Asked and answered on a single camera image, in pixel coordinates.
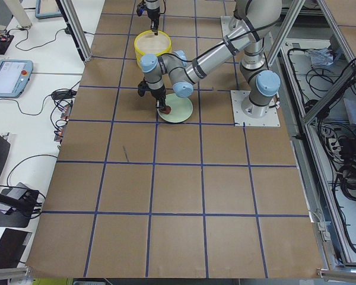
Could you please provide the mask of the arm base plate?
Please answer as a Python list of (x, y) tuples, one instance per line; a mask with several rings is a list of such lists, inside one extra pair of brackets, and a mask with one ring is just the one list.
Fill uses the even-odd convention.
[(231, 102), (235, 126), (280, 127), (274, 97), (267, 106), (255, 106), (249, 98), (249, 90), (231, 90)]

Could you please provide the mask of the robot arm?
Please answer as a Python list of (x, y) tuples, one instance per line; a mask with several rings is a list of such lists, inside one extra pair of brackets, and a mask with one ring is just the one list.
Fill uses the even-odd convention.
[(151, 21), (150, 29), (157, 36), (160, 22), (160, 1), (145, 0), (147, 16)]
[(255, 75), (266, 69), (263, 39), (279, 20), (281, 10), (281, 1), (236, 1), (229, 34), (198, 57), (188, 61), (182, 50), (142, 56), (144, 78), (138, 84), (139, 96), (149, 91), (156, 108), (168, 114), (171, 109), (166, 104), (164, 74), (178, 97), (189, 97), (196, 83), (239, 52), (244, 53), (240, 63), (244, 78), (256, 83)]

